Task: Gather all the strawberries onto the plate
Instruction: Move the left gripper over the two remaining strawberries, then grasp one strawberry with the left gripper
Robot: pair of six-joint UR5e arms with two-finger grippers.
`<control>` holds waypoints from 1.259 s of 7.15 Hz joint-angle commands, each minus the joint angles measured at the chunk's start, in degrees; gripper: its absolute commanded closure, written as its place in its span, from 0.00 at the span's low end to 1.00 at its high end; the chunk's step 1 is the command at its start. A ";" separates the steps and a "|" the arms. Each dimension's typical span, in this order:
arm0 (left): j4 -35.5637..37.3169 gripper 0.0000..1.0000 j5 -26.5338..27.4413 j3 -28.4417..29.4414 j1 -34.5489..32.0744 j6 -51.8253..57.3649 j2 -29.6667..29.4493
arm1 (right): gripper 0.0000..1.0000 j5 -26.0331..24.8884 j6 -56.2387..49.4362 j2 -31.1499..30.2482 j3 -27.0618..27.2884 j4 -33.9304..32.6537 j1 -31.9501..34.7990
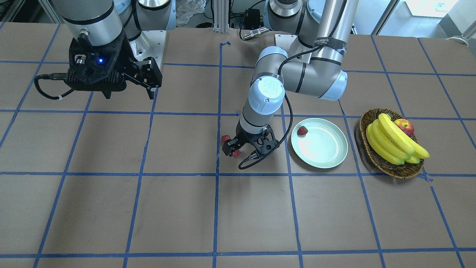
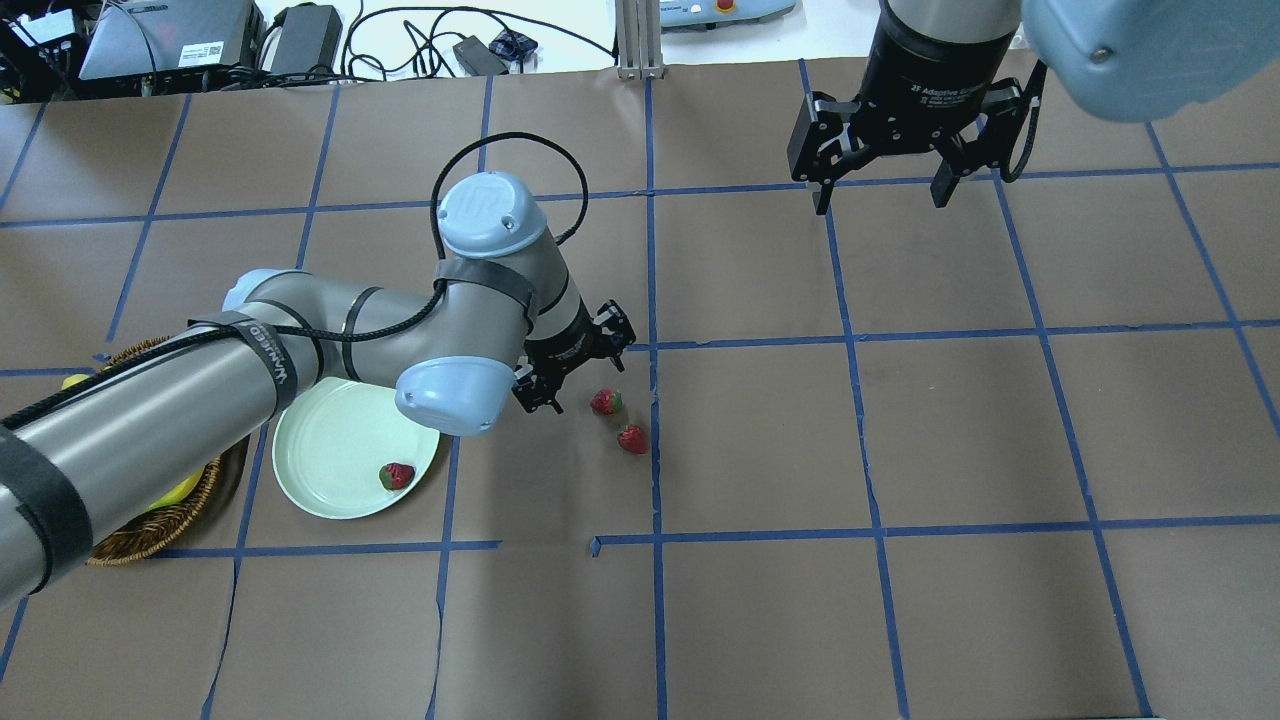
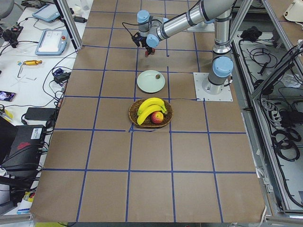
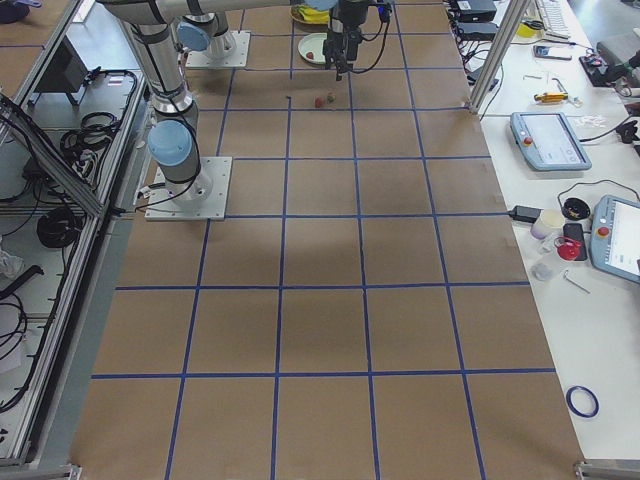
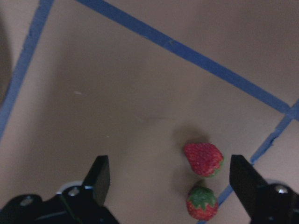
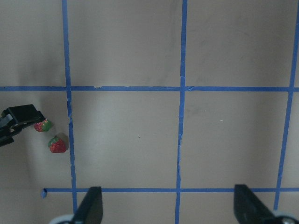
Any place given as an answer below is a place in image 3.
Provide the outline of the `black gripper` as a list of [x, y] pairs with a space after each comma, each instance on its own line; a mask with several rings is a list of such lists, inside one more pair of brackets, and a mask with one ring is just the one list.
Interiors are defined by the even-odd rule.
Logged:
[[137, 47], [145, 47], [146, 48], [145, 57], [148, 57], [150, 54], [151, 55], [155, 54], [155, 49], [151, 48], [146, 43], [146, 37], [141, 36], [139, 32], [132, 35], [132, 41], [136, 44]]

